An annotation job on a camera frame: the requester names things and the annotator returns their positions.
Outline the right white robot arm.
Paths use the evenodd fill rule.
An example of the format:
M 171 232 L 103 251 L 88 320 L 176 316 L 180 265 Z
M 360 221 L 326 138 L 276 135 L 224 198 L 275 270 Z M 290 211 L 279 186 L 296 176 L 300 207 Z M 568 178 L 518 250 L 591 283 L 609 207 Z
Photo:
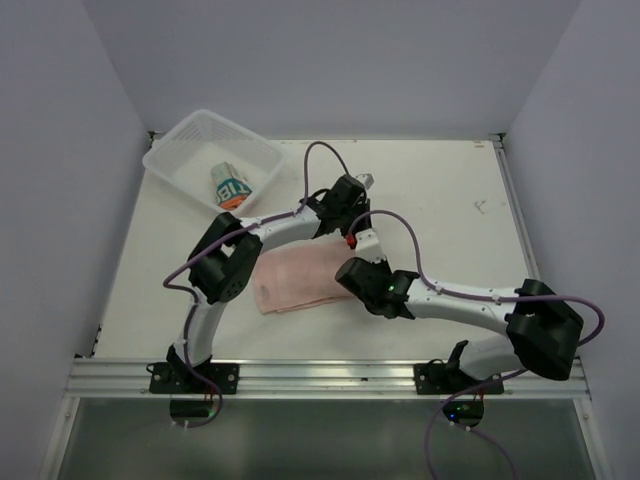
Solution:
M 480 381 L 520 369 L 556 381 L 570 376 L 584 320 L 541 281 L 526 279 L 518 288 L 431 287 L 416 272 L 358 257 L 347 260 L 335 280 L 373 315 L 439 319 L 492 332 L 454 348 L 445 369 L 454 391 L 468 392 Z

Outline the colourful rabbit print towel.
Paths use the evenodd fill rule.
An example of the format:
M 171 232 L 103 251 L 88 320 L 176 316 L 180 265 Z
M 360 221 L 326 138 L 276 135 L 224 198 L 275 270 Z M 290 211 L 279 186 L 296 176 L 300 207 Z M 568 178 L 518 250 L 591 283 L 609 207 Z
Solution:
M 228 162 L 214 165 L 210 174 L 216 204 L 224 210 L 235 210 L 253 193 L 248 179 Z

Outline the pink towel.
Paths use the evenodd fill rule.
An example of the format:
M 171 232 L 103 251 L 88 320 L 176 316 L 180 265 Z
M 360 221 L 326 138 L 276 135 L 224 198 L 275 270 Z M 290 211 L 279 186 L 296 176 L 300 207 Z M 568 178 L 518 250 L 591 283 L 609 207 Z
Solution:
M 350 298 L 335 274 L 352 256 L 342 242 L 281 248 L 261 255 L 251 277 L 258 310 L 286 313 Z

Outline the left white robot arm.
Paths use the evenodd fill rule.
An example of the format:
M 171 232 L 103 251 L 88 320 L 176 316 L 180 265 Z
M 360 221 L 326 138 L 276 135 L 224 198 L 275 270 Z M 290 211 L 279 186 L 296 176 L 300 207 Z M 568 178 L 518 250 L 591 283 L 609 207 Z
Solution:
M 369 210 L 367 190 L 373 183 L 369 173 L 344 174 L 321 198 L 306 195 L 293 210 L 245 219 L 222 213 L 214 219 L 186 264 L 163 282 L 165 288 L 192 297 L 180 336 L 167 353 L 175 384 L 193 393 L 212 380 L 206 365 L 213 337 L 227 304 L 247 286 L 259 256 L 335 231 L 346 235 L 353 220 Z

